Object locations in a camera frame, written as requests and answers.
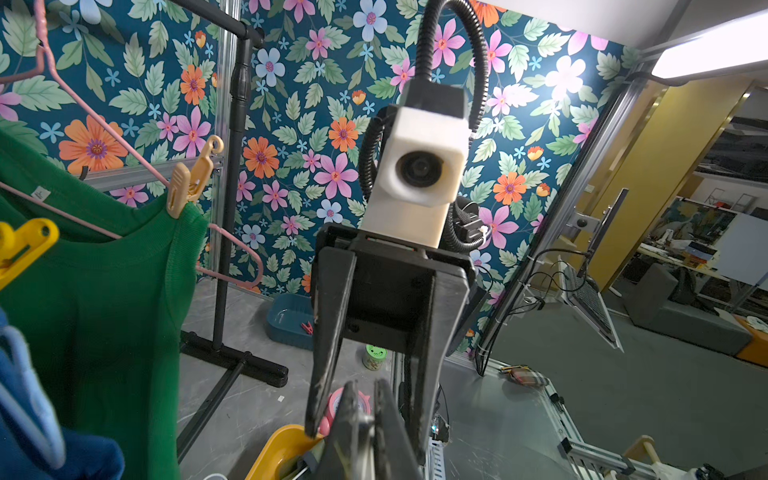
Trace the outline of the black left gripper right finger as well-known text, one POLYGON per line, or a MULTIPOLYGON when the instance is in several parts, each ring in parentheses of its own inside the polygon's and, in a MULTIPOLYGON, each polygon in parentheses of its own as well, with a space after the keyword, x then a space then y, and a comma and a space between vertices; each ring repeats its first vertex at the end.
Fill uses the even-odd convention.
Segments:
POLYGON ((374 383, 373 455, 376 479, 423 478, 392 389, 384 379, 374 383))

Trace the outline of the yellow plastic tray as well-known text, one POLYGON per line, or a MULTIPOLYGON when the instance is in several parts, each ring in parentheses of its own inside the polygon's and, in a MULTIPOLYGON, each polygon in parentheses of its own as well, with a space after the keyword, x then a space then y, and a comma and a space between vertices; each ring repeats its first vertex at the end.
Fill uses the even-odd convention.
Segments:
POLYGON ((280 427, 270 436, 245 479, 287 479, 288 474, 297 469, 299 457, 309 452, 321 439, 322 436, 308 437, 300 425, 280 427))

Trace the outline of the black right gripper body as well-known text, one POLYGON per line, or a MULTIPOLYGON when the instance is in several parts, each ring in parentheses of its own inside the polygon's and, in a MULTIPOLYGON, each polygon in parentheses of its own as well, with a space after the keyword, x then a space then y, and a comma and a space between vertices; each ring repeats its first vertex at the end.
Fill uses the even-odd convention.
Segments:
POLYGON ((327 224, 317 235, 313 282, 316 258, 323 247, 348 250, 356 257, 343 339, 406 354, 426 283, 434 273, 447 272, 464 273, 469 285, 448 352, 461 343, 471 325, 467 303, 478 289, 477 272, 467 255, 327 224))

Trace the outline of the blue tank top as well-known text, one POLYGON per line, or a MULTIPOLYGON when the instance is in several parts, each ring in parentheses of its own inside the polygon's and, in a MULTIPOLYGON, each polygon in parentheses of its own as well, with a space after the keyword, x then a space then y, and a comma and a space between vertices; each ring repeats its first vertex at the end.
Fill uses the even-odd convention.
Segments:
POLYGON ((125 460, 109 438, 62 427, 19 329, 1 316, 1 477, 120 479, 125 460))

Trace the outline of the pink alarm clock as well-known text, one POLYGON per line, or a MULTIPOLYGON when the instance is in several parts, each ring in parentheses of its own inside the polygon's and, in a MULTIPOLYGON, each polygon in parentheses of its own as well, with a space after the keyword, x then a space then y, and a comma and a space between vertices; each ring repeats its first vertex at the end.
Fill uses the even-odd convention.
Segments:
POLYGON ((321 437, 328 437, 334 423, 355 423, 359 417, 365 419, 371 413, 371 397, 364 395, 356 389, 354 382, 350 382, 330 396, 326 412, 321 416, 318 433, 321 437))

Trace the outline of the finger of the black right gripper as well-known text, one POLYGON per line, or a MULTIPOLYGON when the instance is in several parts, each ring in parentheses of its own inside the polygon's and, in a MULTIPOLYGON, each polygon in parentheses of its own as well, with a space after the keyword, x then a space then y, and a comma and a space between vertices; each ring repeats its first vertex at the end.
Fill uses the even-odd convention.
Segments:
POLYGON ((418 464, 425 462, 443 358, 468 292, 464 273, 436 272, 419 299, 407 341, 403 384, 406 432, 418 464))
POLYGON ((305 433, 309 437, 318 434, 328 405, 356 266, 353 252, 335 247, 323 247, 316 260, 313 366, 305 414, 305 433))

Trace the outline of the black clothes rack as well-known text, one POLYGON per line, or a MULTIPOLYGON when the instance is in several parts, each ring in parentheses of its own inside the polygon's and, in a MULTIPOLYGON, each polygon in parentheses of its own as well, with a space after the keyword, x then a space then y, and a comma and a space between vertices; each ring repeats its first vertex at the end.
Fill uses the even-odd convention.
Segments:
MULTIPOLYGON (((229 138, 227 157, 224 163, 221 220, 221 226, 224 229, 230 229, 235 223, 236 192, 240 159, 243 152, 242 140, 246 130, 247 107, 251 93, 252 70, 250 60, 252 53, 264 46, 264 33, 261 29, 243 23, 206 1, 179 1, 177 4, 234 36, 235 52, 232 71, 229 76, 229 138)), ((178 461, 182 461, 186 457, 238 377, 247 376, 277 388, 285 386, 288 381, 289 370, 287 367, 257 357, 249 351, 233 349, 223 343, 228 285, 230 283, 224 277, 229 273, 232 247, 235 242, 227 239, 223 234, 220 234, 219 237, 212 337, 205 339, 194 332, 183 331, 180 351, 185 355, 220 367, 224 373, 192 419, 178 435, 178 461)))

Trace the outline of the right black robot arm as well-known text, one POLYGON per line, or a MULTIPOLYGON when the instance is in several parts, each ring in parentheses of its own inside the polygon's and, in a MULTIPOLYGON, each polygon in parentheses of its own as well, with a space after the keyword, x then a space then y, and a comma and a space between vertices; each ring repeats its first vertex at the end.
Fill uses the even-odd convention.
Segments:
POLYGON ((455 202, 488 98, 482 27, 466 1, 426 4, 415 74, 401 100, 370 121, 359 153, 366 211, 358 228, 326 225, 311 270, 313 367, 305 414, 319 432, 342 343, 352 339, 405 356, 402 403, 375 387, 378 468, 418 468, 426 460, 440 370, 476 277, 469 252, 486 228, 454 221, 455 202), (432 80, 444 10, 465 27, 475 62, 472 93, 432 80))

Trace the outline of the green tank top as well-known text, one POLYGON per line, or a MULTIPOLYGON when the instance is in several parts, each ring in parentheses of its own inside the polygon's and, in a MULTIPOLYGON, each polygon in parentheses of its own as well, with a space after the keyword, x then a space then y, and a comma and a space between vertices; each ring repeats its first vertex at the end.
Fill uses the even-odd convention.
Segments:
POLYGON ((180 331, 208 223, 129 207, 1 136, 1 219, 59 240, 1 293, 61 424, 121 448, 127 479, 176 479, 180 331))

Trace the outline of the yellow clothespin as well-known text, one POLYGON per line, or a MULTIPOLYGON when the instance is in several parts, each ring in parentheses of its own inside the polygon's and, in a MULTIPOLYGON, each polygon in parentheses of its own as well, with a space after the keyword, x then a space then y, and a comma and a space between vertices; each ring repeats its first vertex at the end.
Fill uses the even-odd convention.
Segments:
POLYGON ((18 228, 2 222, 0 289, 16 280, 58 240, 59 229, 49 219, 31 219, 18 228))

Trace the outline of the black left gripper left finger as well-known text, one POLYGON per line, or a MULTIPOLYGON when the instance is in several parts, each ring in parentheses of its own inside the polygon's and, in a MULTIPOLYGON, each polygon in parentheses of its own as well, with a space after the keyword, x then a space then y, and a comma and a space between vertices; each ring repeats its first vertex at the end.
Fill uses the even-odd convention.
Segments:
POLYGON ((374 479, 373 416, 355 423, 334 423, 312 479, 374 479))

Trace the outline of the dark teal plastic bin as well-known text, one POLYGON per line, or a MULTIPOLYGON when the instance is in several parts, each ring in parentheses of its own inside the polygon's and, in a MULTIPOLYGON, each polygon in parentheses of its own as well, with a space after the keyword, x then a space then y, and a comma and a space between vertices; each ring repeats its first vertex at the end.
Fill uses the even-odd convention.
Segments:
POLYGON ((267 314, 267 336, 275 342, 304 350, 313 349, 313 336, 301 328, 302 323, 314 327, 314 314, 308 296, 285 293, 274 298, 267 314))

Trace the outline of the beige clothespin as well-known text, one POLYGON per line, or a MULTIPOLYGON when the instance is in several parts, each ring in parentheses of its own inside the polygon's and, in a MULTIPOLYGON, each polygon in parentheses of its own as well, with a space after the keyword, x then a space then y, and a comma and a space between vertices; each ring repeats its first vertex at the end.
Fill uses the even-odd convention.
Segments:
POLYGON ((213 154, 224 150, 224 141, 216 136, 209 137, 192 169, 184 163, 177 164, 168 185, 166 211, 178 219, 188 203, 196 202, 202 195, 214 170, 213 154))

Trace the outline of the green tape roll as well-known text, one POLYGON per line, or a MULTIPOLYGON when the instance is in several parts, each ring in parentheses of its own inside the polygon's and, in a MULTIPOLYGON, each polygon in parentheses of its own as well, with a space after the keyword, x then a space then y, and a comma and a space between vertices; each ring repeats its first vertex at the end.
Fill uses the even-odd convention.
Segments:
POLYGON ((371 344, 366 344, 362 363, 363 366, 371 371, 379 371, 383 368, 388 358, 388 351, 384 348, 371 344))

